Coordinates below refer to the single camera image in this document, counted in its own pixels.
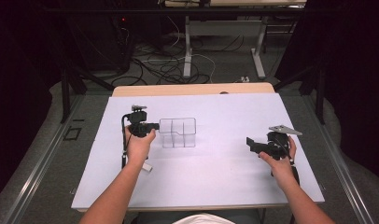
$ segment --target white table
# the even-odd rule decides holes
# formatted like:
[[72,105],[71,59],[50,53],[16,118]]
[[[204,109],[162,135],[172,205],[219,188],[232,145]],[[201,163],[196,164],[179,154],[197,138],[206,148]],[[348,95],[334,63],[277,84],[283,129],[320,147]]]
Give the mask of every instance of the white table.
[[[131,112],[132,105],[147,106],[148,122],[196,118],[197,130],[196,147],[163,148],[161,135],[157,133],[147,160],[153,170],[150,173],[141,172],[129,204],[130,211],[288,204],[284,193],[270,175],[268,164],[250,152],[246,145],[246,137],[266,143],[270,126],[285,124],[293,128],[280,96],[273,92],[270,85],[125,88],[116,91],[115,96],[109,99],[72,208],[87,210],[118,174],[122,153],[120,119]],[[131,96],[131,91],[135,94],[141,88],[149,88],[150,91],[143,93],[146,96]],[[215,94],[221,91],[230,94]],[[302,188],[316,203],[322,203],[323,195],[301,143],[296,136],[293,139],[298,147],[296,164]]]
[[[211,0],[210,7],[272,7],[304,5],[306,0]],[[197,7],[197,3],[165,1],[167,7]],[[260,79],[266,78],[260,59],[260,49],[265,37],[268,18],[261,21],[190,21],[186,17],[186,58],[183,77],[190,76],[192,48],[191,35],[245,35],[256,36],[256,47],[251,49],[257,75]]]

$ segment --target forearm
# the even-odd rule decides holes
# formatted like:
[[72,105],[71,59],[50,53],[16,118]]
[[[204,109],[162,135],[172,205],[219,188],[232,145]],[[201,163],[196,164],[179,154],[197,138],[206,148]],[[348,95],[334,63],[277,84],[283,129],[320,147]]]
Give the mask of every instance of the forearm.
[[301,189],[293,178],[282,188],[288,198],[291,211],[299,224],[334,223],[317,204]]
[[130,163],[97,198],[80,223],[122,223],[141,170],[141,163]]

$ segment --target white shirt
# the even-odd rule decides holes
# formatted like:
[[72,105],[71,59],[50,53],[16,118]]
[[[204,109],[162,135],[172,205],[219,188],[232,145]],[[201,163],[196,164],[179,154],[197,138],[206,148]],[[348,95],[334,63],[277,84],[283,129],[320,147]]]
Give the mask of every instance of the white shirt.
[[234,224],[233,222],[207,213],[184,217],[173,224]]

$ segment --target white tabletop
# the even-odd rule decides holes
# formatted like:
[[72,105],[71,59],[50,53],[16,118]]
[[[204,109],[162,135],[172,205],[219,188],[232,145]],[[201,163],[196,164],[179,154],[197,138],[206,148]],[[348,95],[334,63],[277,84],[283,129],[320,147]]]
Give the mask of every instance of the white tabletop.
[[[277,93],[111,97],[72,207],[88,209],[120,170],[120,119],[146,105],[147,121],[196,118],[196,147],[162,147],[157,133],[129,204],[132,211],[264,207],[287,204],[270,167],[250,152],[246,137],[266,143],[268,128],[292,127]],[[301,143],[296,164],[305,192],[324,202]]]

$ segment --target hand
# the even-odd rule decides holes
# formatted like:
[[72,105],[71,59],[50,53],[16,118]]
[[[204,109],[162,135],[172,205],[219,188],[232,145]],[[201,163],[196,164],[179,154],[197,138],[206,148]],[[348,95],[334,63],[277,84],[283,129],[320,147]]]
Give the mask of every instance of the hand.
[[126,144],[128,144],[128,164],[143,165],[148,156],[151,142],[155,138],[155,130],[152,129],[147,136],[140,138],[131,134],[127,126],[125,127],[125,135]]
[[[289,155],[294,160],[297,147],[295,146],[294,140],[290,136],[288,137],[288,142]],[[281,189],[284,186],[291,184],[292,181],[296,182],[288,157],[285,157],[283,160],[277,161],[265,152],[261,152],[260,157],[271,166],[274,178],[276,179],[277,184]]]

